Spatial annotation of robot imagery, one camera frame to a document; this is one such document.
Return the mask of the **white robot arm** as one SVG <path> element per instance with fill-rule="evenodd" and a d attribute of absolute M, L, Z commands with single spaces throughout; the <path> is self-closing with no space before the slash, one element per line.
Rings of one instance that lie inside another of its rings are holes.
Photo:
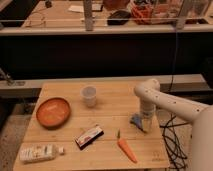
<path fill-rule="evenodd" d="M 134 93 L 140 101 L 142 120 L 151 119 L 156 107 L 160 107 L 192 125 L 188 171 L 213 169 L 213 105 L 163 93 L 157 79 L 140 82 L 134 87 Z"/>

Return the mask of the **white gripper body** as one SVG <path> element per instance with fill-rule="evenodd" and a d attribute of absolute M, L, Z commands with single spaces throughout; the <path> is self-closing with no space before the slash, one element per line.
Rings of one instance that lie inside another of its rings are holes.
<path fill-rule="evenodd" d="M 140 110 L 141 122 L 142 122 L 142 130 L 145 133 L 148 133 L 152 127 L 152 118 L 155 114 L 156 108 L 145 109 L 142 108 Z"/>

